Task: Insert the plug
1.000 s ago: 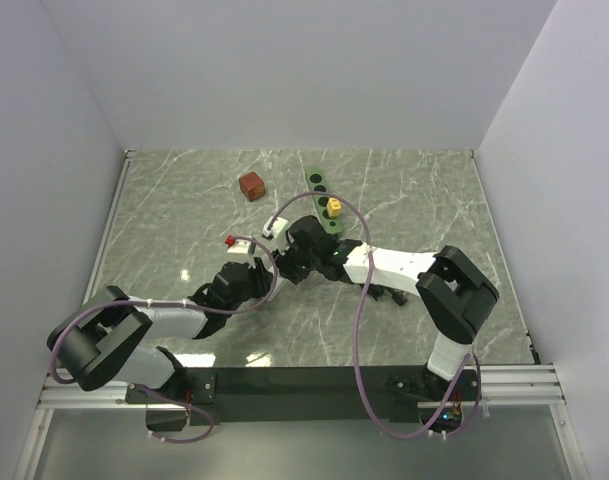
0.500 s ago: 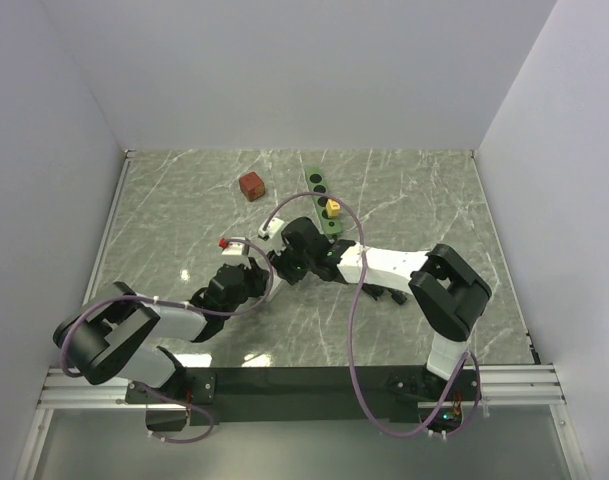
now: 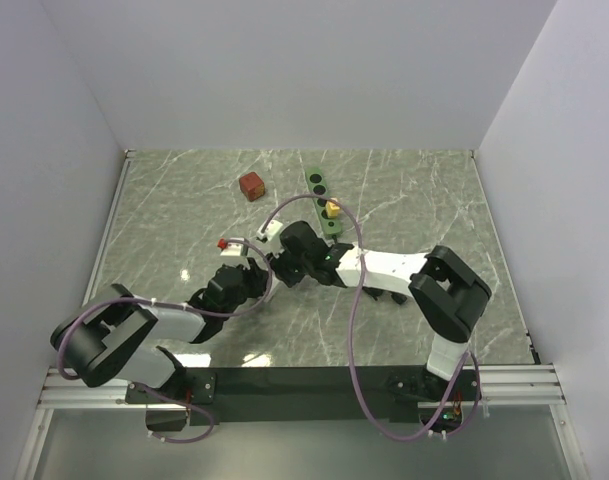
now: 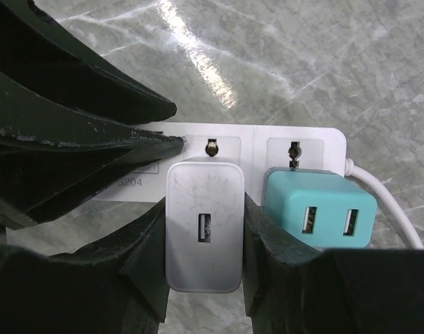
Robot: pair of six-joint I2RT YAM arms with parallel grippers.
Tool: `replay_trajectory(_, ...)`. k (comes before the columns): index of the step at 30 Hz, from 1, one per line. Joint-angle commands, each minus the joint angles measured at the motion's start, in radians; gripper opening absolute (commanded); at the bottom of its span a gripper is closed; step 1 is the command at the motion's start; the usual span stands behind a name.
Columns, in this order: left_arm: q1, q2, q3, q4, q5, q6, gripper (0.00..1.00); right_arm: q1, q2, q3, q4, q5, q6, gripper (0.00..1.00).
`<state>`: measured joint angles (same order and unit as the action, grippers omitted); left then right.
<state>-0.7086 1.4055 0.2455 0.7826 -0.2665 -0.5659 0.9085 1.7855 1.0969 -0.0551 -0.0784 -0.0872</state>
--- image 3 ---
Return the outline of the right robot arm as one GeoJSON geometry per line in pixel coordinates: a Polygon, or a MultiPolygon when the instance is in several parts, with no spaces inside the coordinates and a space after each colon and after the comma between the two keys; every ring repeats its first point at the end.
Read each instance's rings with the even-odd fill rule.
{"type": "Polygon", "coordinates": [[[329,244],[306,221],[285,226],[272,220],[257,239],[270,251],[274,276],[288,287],[310,277],[324,286],[357,288],[373,299],[385,293],[399,304],[413,298],[434,332],[424,390],[444,399],[457,388],[457,365],[492,292],[453,250],[438,245],[425,254],[399,254],[329,244]]]}

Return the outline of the green power strip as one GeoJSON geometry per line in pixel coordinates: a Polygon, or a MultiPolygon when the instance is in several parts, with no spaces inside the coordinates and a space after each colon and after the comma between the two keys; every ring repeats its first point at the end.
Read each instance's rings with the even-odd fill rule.
{"type": "Polygon", "coordinates": [[[323,235],[327,239],[339,238],[343,233],[343,226],[339,219],[328,216],[326,198],[329,191],[325,175],[318,167],[310,167],[305,169],[305,180],[309,192],[315,195],[313,202],[323,235]]]}

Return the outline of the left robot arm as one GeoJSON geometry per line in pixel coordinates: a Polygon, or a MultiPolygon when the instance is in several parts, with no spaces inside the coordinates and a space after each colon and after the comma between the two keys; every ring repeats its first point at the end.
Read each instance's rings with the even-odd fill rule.
{"type": "Polygon", "coordinates": [[[167,349],[147,340],[202,344],[240,314],[250,299],[259,301],[276,286],[273,272],[248,264],[221,266],[206,287],[184,304],[155,303],[114,283],[58,325],[50,337],[57,361],[90,387],[121,378],[148,385],[160,401],[177,399],[184,388],[181,363],[167,349]]]}

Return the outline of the yellow plug adapter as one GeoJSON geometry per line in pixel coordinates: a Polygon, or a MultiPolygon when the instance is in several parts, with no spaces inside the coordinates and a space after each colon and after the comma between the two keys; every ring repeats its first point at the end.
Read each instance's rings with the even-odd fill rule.
{"type": "Polygon", "coordinates": [[[325,203],[325,215],[328,219],[337,218],[340,215],[341,211],[341,207],[337,204],[334,198],[331,198],[325,203]]]}

